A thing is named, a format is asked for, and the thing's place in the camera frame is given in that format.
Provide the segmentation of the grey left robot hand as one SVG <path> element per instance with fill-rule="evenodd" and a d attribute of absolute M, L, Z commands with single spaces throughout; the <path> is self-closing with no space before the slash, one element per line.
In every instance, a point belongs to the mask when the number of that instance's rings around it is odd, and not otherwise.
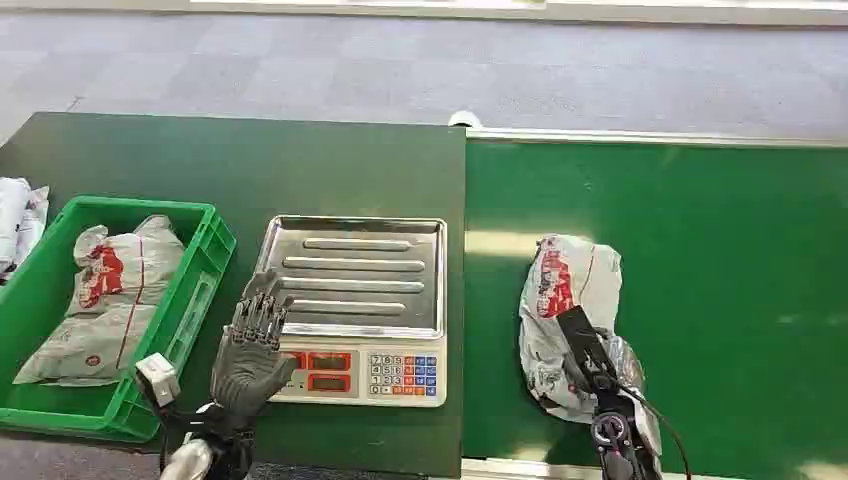
<path fill-rule="evenodd" d="M 210 394 L 242 428 L 291 379 L 296 359 L 280 351 L 280 337 L 294 298 L 282 293 L 275 270 L 253 275 L 223 329 Z"/>

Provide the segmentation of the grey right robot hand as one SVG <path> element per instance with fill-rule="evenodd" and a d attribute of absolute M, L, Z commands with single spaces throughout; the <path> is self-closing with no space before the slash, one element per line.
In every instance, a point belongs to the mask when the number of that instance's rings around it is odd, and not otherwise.
<path fill-rule="evenodd" d="M 618 381 L 639 395 L 644 394 L 645 375 L 632 346 L 621 336 L 601 331 L 601 343 L 611 361 Z"/>

